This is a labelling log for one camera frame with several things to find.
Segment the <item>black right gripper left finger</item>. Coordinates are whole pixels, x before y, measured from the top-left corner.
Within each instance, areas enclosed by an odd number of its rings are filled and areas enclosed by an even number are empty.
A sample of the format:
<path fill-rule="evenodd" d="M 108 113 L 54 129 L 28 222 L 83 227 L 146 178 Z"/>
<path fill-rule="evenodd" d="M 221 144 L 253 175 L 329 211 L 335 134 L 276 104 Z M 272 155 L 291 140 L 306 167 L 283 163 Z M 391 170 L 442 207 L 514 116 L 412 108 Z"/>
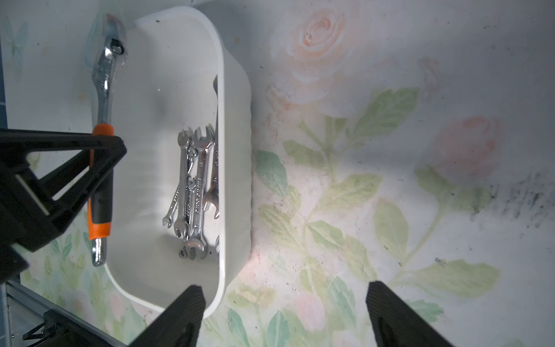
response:
<path fill-rule="evenodd" d="M 190 286 L 129 346 L 196 346 L 205 308 L 202 288 Z"/>

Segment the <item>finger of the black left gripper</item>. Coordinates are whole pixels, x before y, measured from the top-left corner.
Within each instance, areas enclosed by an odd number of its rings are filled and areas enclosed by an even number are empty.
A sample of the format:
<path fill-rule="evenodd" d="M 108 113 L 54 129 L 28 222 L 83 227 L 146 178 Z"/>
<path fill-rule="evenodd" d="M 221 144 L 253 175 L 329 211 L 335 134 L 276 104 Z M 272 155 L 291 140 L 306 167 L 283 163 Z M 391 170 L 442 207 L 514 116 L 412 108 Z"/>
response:
<path fill-rule="evenodd" d="M 114 135 L 114 167 L 125 156 L 124 141 Z M 104 170 L 90 167 L 90 152 L 98 147 L 91 134 L 32 130 L 1 131 L 1 282 L 28 267 L 14 249 L 19 244 L 35 252 L 60 237 L 81 212 L 103 179 Z M 67 162 L 37 177 L 30 153 L 74 151 Z"/>

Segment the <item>orange black adjustable wrench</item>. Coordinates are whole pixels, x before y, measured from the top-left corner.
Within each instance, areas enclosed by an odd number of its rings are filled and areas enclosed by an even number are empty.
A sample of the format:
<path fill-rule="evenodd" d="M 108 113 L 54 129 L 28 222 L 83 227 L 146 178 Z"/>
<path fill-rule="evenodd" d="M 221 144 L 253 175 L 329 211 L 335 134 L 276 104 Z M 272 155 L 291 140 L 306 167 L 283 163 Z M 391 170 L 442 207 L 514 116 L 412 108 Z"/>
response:
<path fill-rule="evenodd" d="M 108 237 L 113 215 L 114 175 L 106 162 L 111 159 L 113 137 L 112 103 L 114 87 L 128 54 L 126 29 L 119 18 L 106 14 L 98 53 L 92 66 L 92 84 L 98 106 L 92 135 L 98 147 L 90 152 L 90 167 L 104 170 L 103 179 L 88 200 L 88 236 L 91 240 L 91 260 L 95 267 L 103 266 L 108 257 Z"/>

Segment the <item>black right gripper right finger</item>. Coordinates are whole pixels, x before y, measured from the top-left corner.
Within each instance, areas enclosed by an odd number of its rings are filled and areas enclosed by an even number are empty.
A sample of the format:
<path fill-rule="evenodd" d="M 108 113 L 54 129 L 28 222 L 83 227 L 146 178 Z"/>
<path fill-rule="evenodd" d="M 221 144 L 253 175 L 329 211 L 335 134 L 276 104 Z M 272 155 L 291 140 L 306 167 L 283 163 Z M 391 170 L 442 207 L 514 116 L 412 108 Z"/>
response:
<path fill-rule="evenodd" d="M 366 303 L 378 346 L 452 347 L 383 282 L 369 283 Z"/>

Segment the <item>small silver combination wrench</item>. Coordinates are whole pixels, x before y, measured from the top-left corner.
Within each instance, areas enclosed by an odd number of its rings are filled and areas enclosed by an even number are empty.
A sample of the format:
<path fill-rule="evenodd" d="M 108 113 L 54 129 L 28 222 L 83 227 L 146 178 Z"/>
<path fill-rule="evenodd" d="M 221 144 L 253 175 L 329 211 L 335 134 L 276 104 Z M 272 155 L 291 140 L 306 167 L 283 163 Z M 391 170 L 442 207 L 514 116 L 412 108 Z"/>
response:
<path fill-rule="evenodd" d="M 190 143 L 191 139 L 192 139 L 192 136 L 189 134 L 189 131 L 188 130 L 182 130 L 178 134 L 178 145 L 180 146 L 180 148 L 184 148 L 186 150 L 186 152 L 188 152 L 188 147 L 189 147 L 189 143 Z M 179 188 L 179 185 L 178 185 L 174 194 L 173 194 L 173 198 L 172 198 L 171 204 L 169 206 L 168 212 L 162 219 L 162 224 L 166 228 L 172 227 L 172 225 L 174 223 L 173 216 L 175 214 L 176 208 L 178 207 L 179 190 L 180 190 L 180 188 Z"/>

